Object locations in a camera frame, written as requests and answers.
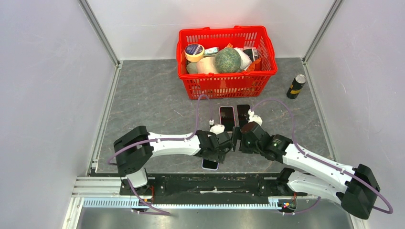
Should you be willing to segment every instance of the can lid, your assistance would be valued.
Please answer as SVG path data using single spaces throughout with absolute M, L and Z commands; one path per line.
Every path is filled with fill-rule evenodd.
M 295 81 L 297 81 L 298 83 L 306 83 L 307 82 L 307 78 L 306 76 L 299 74 L 295 77 Z

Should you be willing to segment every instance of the white wall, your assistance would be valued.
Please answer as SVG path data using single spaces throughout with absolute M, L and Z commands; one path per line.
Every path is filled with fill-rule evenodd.
M 264 25 L 277 57 L 302 57 L 333 0 L 89 0 L 118 58 L 175 59 L 179 31 Z
M 114 67 L 76 0 L 0 3 L 0 224 L 57 229 Z
M 400 228 L 405 214 L 404 25 L 403 0 L 344 1 L 309 61 L 338 159 L 369 166 L 394 207 L 371 213 L 373 229 Z

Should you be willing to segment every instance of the melon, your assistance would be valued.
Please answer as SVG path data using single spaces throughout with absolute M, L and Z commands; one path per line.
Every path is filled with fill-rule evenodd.
M 240 70 L 242 59 L 233 48 L 224 48 L 215 57 L 215 68 L 219 73 L 235 73 Z

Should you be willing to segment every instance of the robotic arm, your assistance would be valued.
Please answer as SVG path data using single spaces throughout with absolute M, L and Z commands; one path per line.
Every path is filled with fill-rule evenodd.
M 340 204 L 350 214 L 368 219 L 377 196 L 343 171 L 360 177 L 379 192 L 380 187 L 370 168 L 361 164 L 354 168 L 336 163 L 300 147 L 305 152 L 303 155 L 291 139 L 269 135 L 264 131 L 257 115 L 249 121 L 243 128 L 234 127 L 232 138 L 224 132 L 221 125 L 214 125 L 210 131 L 198 130 L 193 136 L 159 135 L 147 132 L 144 126 L 138 126 L 114 143 L 114 150 L 118 152 L 133 143 L 147 142 L 117 155 L 118 173 L 127 176 L 134 188 L 140 188 L 148 183 L 143 166 L 151 157 L 185 154 L 223 163 L 226 153 L 231 149 L 235 151 L 236 143 L 240 140 L 239 150 L 242 153 L 260 154 L 267 160 L 275 160 L 311 173 L 306 175 L 294 169 L 287 169 L 282 173 L 282 177 L 278 179 L 293 192 L 327 198 Z M 340 170 L 330 168 L 308 156 L 333 163 Z

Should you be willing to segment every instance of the black smartphone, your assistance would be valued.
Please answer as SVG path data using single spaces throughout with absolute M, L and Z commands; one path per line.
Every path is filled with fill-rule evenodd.
M 249 116 L 247 112 L 250 110 L 250 105 L 237 105 L 236 109 L 238 110 L 239 127 L 242 128 L 244 125 L 247 124 L 247 118 Z
M 219 163 L 203 159 L 201 167 L 208 170 L 218 170 Z
M 221 106 L 219 108 L 221 125 L 225 126 L 225 131 L 232 131 L 235 126 L 235 114 L 232 106 Z

